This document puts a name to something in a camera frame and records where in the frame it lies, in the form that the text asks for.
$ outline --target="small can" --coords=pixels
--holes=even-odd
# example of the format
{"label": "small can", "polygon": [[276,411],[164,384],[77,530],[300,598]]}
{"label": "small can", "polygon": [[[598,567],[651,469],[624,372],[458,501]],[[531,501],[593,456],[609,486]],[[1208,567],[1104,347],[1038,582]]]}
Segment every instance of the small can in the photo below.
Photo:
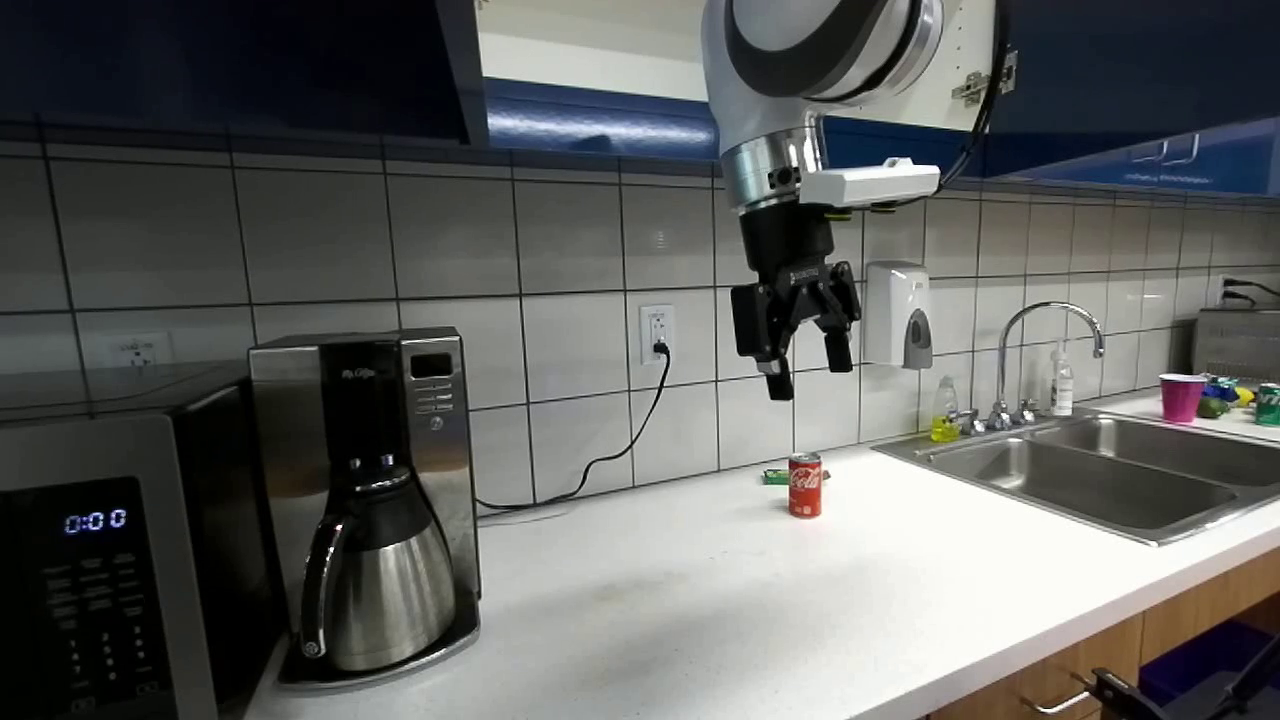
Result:
{"label": "small can", "polygon": [[788,510],[803,515],[803,521],[820,515],[825,510],[825,478],[827,478],[825,458],[817,450],[791,456],[788,477],[791,477]]}
{"label": "small can", "polygon": [[1262,422],[1280,422],[1280,384],[1258,386],[1258,418]]}

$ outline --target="coffee maker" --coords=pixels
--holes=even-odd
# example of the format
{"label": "coffee maker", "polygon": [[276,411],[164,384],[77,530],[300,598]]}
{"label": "coffee maker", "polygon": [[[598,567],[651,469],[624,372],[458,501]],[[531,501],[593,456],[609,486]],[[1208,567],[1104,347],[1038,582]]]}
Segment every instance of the coffee maker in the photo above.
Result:
{"label": "coffee maker", "polygon": [[293,624],[279,679],[463,648],[479,627],[463,340],[297,334],[249,367]]}

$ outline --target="red can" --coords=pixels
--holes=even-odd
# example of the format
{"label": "red can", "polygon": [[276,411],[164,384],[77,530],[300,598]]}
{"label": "red can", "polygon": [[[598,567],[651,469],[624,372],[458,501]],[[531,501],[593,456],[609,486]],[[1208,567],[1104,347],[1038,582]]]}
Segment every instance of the red can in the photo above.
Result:
{"label": "red can", "polygon": [[825,510],[825,478],[827,478],[825,458],[817,450],[791,456],[788,477],[791,477],[791,492],[788,492],[791,515],[803,515],[803,521],[820,515]]}

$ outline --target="carafe handle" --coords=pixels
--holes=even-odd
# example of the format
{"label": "carafe handle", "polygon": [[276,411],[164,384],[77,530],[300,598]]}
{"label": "carafe handle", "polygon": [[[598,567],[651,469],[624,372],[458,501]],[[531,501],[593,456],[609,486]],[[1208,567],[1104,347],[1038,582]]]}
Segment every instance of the carafe handle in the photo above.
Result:
{"label": "carafe handle", "polygon": [[309,658],[328,654],[328,624],[337,605],[337,575],[346,573],[346,547],[351,535],[348,515],[324,515],[312,535],[309,575],[305,575],[305,615],[300,615],[300,653]]}

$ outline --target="microwave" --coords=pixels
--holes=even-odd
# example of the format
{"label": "microwave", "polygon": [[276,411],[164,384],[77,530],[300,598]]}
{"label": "microwave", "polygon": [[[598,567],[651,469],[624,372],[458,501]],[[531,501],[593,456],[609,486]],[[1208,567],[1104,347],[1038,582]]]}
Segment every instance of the microwave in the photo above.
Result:
{"label": "microwave", "polygon": [[243,367],[86,379],[0,416],[4,715],[243,715],[285,635]]}

